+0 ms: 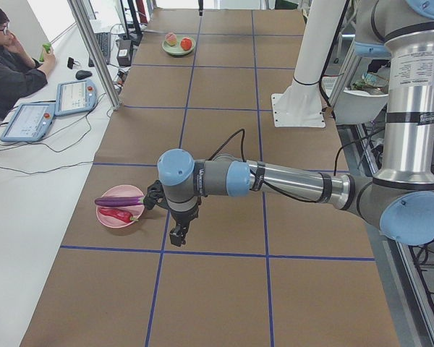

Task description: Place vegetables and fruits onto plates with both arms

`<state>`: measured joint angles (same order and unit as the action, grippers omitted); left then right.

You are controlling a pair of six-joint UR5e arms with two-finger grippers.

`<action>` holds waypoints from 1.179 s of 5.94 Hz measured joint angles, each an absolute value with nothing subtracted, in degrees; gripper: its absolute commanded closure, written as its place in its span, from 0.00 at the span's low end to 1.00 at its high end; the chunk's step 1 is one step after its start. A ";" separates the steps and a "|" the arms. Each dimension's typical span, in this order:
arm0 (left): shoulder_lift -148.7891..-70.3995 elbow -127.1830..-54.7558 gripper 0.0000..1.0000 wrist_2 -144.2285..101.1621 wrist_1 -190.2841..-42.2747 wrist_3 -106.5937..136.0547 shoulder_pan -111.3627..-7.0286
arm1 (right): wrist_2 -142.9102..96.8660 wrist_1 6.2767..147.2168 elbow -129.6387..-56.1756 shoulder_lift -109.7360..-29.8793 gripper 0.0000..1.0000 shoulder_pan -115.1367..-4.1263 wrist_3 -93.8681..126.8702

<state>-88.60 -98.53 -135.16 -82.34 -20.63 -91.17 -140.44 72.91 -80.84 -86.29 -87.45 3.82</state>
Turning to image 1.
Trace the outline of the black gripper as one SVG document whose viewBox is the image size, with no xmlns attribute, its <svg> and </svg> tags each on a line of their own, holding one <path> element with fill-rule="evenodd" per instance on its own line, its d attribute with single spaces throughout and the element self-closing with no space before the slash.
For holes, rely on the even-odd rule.
<svg viewBox="0 0 434 347">
<path fill-rule="evenodd" d="M 159 206 L 171 213 L 176 225 L 169 232 L 169 239 L 172 245 L 181 247 L 186 244 L 186 235 L 189 231 L 190 222 L 198 218 L 201 197 L 193 196 L 185 202 L 172 202 L 166 198 L 163 185 L 155 180 L 148 188 L 143 198 L 143 204 L 147 210 Z"/>
</svg>

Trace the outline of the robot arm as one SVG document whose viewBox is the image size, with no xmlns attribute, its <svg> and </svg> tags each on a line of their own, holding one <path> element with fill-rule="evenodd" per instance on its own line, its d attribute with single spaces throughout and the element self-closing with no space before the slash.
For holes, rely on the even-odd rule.
<svg viewBox="0 0 434 347">
<path fill-rule="evenodd" d="M 311 173 L 345 171 L 331 117 L 322 128 L 273 123 L 270 96 L 288 85 L 305 26 L 291 9 L 154 10 L 140 54 L 154 90 L 140 111 L 146 167 L 136 185 L 151 185 L 159 155 L 174 147 L 197 159 L 220 150 Z M 264 190 L 205 198 L 180 251 L 366 257 L 370 246 L 359 218 Z"/>
</svg>

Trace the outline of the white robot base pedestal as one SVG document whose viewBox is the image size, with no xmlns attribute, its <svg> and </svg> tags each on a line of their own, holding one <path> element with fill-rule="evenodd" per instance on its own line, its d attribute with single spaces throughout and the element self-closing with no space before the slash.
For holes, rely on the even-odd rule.
<svg viewBox="0 0 434 347">
<path fill-rule="evenodd" d="M 346 0 L 313 1 L 292 83 L 271 96 L 275 127 L 323 128 L 321 78 L 331 44 L 348 7 Z"/>
</svg>

